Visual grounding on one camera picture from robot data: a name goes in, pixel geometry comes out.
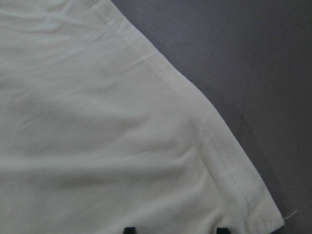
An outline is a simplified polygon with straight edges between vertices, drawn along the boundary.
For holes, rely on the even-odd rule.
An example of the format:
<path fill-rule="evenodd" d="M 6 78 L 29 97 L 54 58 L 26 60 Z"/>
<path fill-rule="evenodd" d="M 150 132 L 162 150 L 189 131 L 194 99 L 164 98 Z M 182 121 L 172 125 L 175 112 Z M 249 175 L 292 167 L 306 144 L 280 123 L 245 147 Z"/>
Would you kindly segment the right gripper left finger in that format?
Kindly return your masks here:
<path fill-rule="evenodd" d="M 124 228 L 123 234 L 136 234 L 136 227 Z"/>

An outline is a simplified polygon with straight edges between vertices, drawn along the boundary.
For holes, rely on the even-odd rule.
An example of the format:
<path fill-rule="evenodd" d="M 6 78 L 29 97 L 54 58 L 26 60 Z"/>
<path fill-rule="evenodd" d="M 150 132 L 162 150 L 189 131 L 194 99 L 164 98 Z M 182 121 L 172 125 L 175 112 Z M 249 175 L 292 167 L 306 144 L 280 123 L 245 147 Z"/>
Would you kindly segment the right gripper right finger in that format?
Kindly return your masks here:
<path fill-rule="evenodd" d="M 226 227 L 217 227 L 216 234 L 231 234 L 231 232 Z"/>

